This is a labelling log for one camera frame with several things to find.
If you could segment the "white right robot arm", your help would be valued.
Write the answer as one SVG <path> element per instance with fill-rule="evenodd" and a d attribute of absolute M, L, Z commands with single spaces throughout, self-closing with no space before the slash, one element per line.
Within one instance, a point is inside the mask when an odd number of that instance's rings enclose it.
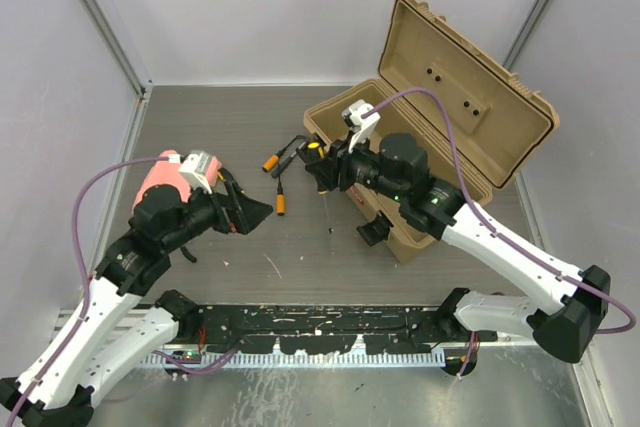
<path fill-rule="evenodd" d="M 359 184 L 380 194 L 412 228 L 479 259 L 522 291 L 492 297 L 454 289 L 438 309 L 444 337 L 499 331 L 531 338 L 563 362 L 581 360 L 607 314 L 611 277 L 605 270 L 553 258 L 490 219 L 460 188 L 431 174 L 427 152 L 408 133 L 384 137 L 377 152 L 347 140 L 310 147 L 303 161 L 319 190 Z"/>

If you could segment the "tan plastic tool case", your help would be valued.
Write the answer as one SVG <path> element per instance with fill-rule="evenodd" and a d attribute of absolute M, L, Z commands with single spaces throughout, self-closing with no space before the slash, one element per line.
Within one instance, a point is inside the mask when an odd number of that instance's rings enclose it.
<path fill-rule="evenodd" d="M 549 102 L 427 3 L 395 0 L 376 78 L 308 109 L 304 126 L 331 146 L 348 135 L 344 109 L 360 99 L 377 105 L 403 90 L 409 95 L 382 109 L 371 150 L 389 134 L 409 133 L 426 150 L 431 172 L 455 185 L 465 183 L 481 205 L 560 124 Z"/>

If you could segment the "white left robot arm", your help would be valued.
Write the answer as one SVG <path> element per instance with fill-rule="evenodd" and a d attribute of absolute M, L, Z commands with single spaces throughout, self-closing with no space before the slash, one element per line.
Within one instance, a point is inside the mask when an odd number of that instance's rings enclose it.
<path fill-rule="evenodd" d="M 25 426 L 87 425 L 105 394 L 144 357 L 199 334 L 197 304 L 169 290 L 124 335 L 108 340 L 169 269 L 171 253 L 207 230 L 247 235 L 272 212 L 234 182 L 222 193 L 197 188 L 188 197 L 170 184 L 144 189 L 128 231 L 107 249 L 72 317 L 27 370 L 2 379 L 9 419 Z"/>

